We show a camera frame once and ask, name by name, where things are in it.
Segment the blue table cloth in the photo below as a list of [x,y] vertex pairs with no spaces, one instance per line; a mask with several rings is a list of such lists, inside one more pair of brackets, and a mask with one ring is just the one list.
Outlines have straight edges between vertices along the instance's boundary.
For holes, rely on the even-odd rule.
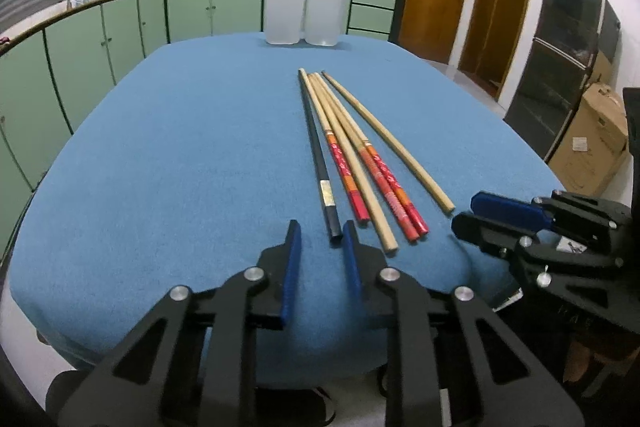
[[85,119],[38,188],[9,267],[13,300],[66,359],[96,364],[171,287],[214,288],[302,228],[282,332],[259,380],[318,385],[382,365],[330,245],[299,69],[324,70],[410,150],[458,209],[480,191],[529,200],[560,181],[496,114],[391,43],[270,46],[259,34],[163,46]]

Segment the bamboo chopstick orange pattern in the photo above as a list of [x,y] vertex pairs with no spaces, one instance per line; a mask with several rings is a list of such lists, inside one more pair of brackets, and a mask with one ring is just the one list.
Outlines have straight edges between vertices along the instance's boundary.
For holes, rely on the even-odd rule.
[[367,135],[363,133],[344,105],[338,101],[337,96],[329,89],[321,76],[314,72],[311,78],[326,101],[332,106],[337,119],[341,121],[343,129],[352,140],[352,144],[355,145],[360,159],[366,165],[370,176],[384,196],[406,239],[411,243],[423,239],[428,233],[428,226],[420,212],[414,207],[406,191],[399,184],[390,168],[382,161]]

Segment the white twin utensil holder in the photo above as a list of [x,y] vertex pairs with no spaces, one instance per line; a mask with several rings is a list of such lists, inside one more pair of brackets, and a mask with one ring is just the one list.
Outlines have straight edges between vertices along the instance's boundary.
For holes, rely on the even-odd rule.
[[333,48],[344,34],[346,0],[265,0],[264,34],[273,46]]

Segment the black glass cabinet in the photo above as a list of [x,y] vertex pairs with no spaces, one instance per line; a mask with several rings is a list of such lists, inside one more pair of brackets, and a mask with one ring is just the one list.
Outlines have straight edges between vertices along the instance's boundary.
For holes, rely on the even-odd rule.
[[504,121],[549,160],[591,83],[609,83],[620,19],[608,0],[544,0]]

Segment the green lower kitchen cabinets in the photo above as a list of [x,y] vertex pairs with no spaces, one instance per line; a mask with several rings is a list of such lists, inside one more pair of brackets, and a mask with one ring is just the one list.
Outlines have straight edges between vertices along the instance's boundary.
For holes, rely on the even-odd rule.
[[101,0],[2,43],[1,244],[65,143],[145,58],[264,23],[265,0]]

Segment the cardboard box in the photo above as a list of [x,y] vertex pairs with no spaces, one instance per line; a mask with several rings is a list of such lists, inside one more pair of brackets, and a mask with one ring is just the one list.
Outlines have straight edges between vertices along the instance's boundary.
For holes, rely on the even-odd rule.
[[623,99],[607,84],[595,82],[582,95],[549,166],[567,192],[599,197],[627,153]]

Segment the black chopstick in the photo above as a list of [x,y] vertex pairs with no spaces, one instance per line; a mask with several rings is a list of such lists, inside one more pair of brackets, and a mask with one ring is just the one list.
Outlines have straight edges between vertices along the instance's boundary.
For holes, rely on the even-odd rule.
[[297,77],[300,87],[300,95],[302,96],[311,156],[314,161],[314,173],[316,174],[317,179],[320,204],[324,222],[326,222],[326,233],[328,233],[330,244],[332,246],[337,246],[341,244],[343,238],[341,222],[334,202],[332,185],[328,169],[326,169],[326,161],[324,160],[320,145],[317,127],[314,123],[314,114],[312,113],[310,95],[306,87],[303,69],[299,69]]

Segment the open wooden doorway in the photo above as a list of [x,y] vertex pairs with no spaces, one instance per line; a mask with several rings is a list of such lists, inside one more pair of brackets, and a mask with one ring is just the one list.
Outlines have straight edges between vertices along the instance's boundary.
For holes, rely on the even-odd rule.
[[474,0],[459,69],[499,98],[511,67],[529,0]]

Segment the bamboo chopstick red pattern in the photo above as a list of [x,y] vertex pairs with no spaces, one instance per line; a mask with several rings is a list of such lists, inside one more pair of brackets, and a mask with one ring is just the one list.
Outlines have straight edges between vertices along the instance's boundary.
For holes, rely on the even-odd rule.
[[326,143],[328,143],[328,147],[334,160],[337,172],[340,175],[340,179],[343,183],[345,193],[349,200],[349,204],[352,206],[354,217],[360,225],[366,225],[370,221],[370,215],[369,211],[367,210],[367,206],[363,202],[359,188],[355,182],[354,177],[352,176],[352,170],[350,170],[348,161],[344,156],[341,145],[336,139],[333,128],[331,127],[331,124],[329,122],[329,118],[328,116],[326,116],[326,111],[324,110],[320,102],[319,95],[316,93],[316,91],[314,91],[314,86],[312,85],[312,76],[310,74],[307,74],[306,79],[311,101],[312,103],[314,103],[314,109],[316,110],[323,134],[326,137]]

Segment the plain light bamboo chopstick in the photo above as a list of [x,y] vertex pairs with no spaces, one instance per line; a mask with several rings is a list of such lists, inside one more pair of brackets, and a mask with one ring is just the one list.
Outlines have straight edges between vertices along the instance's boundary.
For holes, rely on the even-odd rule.
[[337,82],[331,75],[325,70],[322,70],[321,75],[325,80],[328,80],[332,86],[341,93],[342,97],[354,108],[357,113],[375,130],[375,132],[385,141],[385,143],[396,153],[396,155],[405,163],[405,165],[411,170],[416,179],[427,189],[427,192],[432,195],[436,200],[440,209],[445,215],[451,215],[456,209],[454,202],[451,198],[442,191],[442,188],[432,178],[432,176],[426,171],[426,169],[420,164],[419,161],[414,158],[411,153],[405,148],[395,135],[388,130],[381,121],[376,118],[366,106],[364,106],[358,98],[355,98],[341,83]]

